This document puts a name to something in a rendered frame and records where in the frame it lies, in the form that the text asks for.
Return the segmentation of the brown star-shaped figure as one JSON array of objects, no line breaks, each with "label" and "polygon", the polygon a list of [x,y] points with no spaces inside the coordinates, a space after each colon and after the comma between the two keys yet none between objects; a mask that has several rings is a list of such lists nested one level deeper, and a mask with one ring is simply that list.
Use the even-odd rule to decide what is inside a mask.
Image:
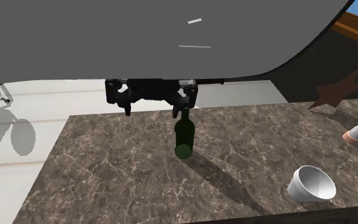
[{"label": "brown star-shaped figure", "polygon": [[347,95],[358,91],[358,83],[355,82],[357,75],[358,69],[338,83],[317,87],[319,98],[308,109],[324,104],[336,108]]}]

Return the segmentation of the dark green glass bottle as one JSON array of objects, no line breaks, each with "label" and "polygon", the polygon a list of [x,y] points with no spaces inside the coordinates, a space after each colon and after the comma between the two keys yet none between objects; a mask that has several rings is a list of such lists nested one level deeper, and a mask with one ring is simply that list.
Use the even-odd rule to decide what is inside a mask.
[{"label": "dark green glass bottle", "polygon": [[176,134],[175,154],[180,159],[187,159],[192,155],[195,137],[195,125],[189,119],[189,109],[181,111],[181,118],[174,126]]}]

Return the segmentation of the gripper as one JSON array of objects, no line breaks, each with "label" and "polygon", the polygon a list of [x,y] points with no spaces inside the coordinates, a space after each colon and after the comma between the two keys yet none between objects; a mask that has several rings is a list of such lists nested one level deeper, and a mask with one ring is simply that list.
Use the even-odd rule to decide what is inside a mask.
[{"label": "gripper", "polygon": [[[127,89],[119,92],[124,84]],[[172,103],[172,117],[177,118],[180,111],[195,107],[198,85],[195,80],[163,80],[163,79],[106,79],[106,101],[117,104],[125,110],[125,115],[131,114],[131,103],[140,99],[166,101]]]}]

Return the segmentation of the white bowl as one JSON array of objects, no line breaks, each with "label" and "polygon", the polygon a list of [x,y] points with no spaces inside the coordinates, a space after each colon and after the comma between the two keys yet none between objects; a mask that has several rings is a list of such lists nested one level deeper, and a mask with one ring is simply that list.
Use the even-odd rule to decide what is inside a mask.
[{"label": "white bowl", "polygon": [[336,186],[323,170],[304,165],[293,173],[287,192],[296,202],[326,202],[335,197]]}]

